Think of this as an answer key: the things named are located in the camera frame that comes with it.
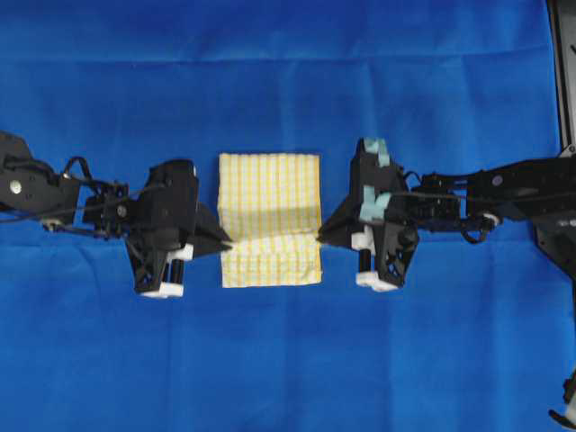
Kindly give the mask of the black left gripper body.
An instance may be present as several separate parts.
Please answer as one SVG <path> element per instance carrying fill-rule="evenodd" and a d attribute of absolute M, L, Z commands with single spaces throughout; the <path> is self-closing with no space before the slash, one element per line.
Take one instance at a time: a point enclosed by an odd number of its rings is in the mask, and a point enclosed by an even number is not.
<path fill-rule="evenodd" d="M 136 294 L 149 298 L 184 294 L 185 263 L 194 254 L 190 237 L 198 185 L 189 159 L 172 159 L 149 170 L 125 238 Z"/>

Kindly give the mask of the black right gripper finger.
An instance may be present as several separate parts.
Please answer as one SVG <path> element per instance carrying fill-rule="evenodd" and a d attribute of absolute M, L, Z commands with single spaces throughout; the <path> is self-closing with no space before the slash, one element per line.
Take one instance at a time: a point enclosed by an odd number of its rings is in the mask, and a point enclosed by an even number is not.
<path fill-rule="evenodd" d="M 348 195 L 321 225 L 317 241 L 338 248 L 352 247 L 352 234 L 358 226 L 356 201 Z"/>

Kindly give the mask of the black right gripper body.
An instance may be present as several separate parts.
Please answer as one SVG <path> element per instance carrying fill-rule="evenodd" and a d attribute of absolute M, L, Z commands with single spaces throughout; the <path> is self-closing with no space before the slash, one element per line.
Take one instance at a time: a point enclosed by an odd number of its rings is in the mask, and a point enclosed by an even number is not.
<path fill-rule="evenodd" d="M 405 284 L 419 243 L 409 219 L 403 167 L 392 160 L 384 139 L 361 138 L 351 162 L 352 249 L 359 253 L 355 282 L 375 292 Z"/>

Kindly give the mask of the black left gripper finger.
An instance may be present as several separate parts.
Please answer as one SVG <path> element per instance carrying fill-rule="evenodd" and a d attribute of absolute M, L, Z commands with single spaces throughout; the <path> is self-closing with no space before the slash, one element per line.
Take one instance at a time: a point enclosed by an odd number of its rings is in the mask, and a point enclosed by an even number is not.
<path fill-rule="evenodd" d="M 197 204 L 195 229 L 192 235 L 193 258 L 216 255 L 232 249 L 231 238 L 219 219 L 203 203 Z"/>

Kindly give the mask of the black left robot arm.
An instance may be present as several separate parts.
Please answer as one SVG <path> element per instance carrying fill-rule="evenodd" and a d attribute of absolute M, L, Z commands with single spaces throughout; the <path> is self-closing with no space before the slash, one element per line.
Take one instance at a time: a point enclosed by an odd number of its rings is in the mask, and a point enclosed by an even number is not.
<path fill-rule="evenodd" d="M 93 178 L 83 157 L 56 172 L 32 156 L 23 138 L 1 134 L 1 211 L 49 232 L 122 239 L 141 296 L 181 297 L 187 262 L 230 250 L 229 235 L 198 189 L 190 159 L 153 166 L 144 187 L 132 192 Z"/>

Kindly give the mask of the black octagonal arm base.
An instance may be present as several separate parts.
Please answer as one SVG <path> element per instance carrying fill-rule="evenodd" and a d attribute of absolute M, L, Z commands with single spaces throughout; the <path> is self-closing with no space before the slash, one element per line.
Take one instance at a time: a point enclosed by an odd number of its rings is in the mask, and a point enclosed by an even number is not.
<path fill-rule="evenodd" d="M 575 146 L 547 159 L 538 186 L 535 238 L 538 248 L 575 282 Z"/>

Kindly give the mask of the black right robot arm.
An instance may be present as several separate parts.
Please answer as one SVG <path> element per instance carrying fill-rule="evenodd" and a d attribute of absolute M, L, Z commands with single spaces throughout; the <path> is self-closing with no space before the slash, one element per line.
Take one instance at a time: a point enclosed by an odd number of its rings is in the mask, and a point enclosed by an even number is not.
<path fill-rule="evenodd" d="M 528 221 L 536 245 L 575 276 L 575 158 L 529 159 L 468 175 L 423 175 L 392 160 L 384 139 L 362 138 L 349 192 L 321 225 L 321 244 L 359 255 L 355 280 L 377 292 L 401 288 L 422 230 L 480 244 L 504 220 Z"/>

